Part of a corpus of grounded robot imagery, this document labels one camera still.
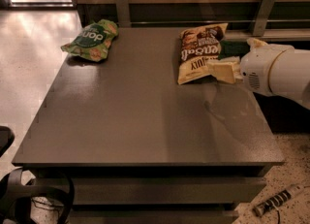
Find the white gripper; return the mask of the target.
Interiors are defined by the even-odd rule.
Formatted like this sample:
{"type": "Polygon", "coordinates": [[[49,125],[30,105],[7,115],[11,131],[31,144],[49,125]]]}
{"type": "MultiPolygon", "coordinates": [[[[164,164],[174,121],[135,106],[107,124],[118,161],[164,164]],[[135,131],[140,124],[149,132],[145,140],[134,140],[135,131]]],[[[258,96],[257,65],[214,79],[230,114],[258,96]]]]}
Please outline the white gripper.
{"type": "Polygon", "coordinates": [[[256,38],[248,38],[250,51],[241,58],[232,56],[220,60],[209,60],[209,74],[218,81],[234,84],[243,79],[245,86],[252,92],[263,96],[273,96],[269,86],[269,74],[274,62],[286,51],[294,50],[289,45],[268,45],[256,38]]]}

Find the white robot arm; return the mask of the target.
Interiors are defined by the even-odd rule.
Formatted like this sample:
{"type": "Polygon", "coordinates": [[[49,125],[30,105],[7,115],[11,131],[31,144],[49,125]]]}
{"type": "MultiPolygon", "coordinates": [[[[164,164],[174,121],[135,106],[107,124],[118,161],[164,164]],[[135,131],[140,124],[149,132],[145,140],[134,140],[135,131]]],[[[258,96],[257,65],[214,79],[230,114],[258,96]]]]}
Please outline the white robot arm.
{"type": "Polygon", "coordinates": [[[263,96],[281,96],[310,109],[310,50],[269,44],[222,41],[218,62],[210,62],[211,75],[228,82],[239,80],[263,96]]]}

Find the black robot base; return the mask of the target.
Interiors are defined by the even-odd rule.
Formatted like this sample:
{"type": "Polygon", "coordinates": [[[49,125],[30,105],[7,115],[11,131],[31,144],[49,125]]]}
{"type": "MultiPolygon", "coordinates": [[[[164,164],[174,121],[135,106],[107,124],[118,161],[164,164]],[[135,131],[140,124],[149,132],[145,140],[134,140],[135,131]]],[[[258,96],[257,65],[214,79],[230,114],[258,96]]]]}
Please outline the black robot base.
{"type": "Polygon", "coordinates": [[[66,224],[73,206],[75,187],[72,180],[60,172],[69,185],[69,192],[47,185],[38,185],[33,180],[22,183],[23,167],[12,170],[0,180],[0,224],[10,220],[15,224],[37,224],[31,218],[33,198],[45,197],[56,200],[63,205],[63,211],[57,224],[66,224]]]}

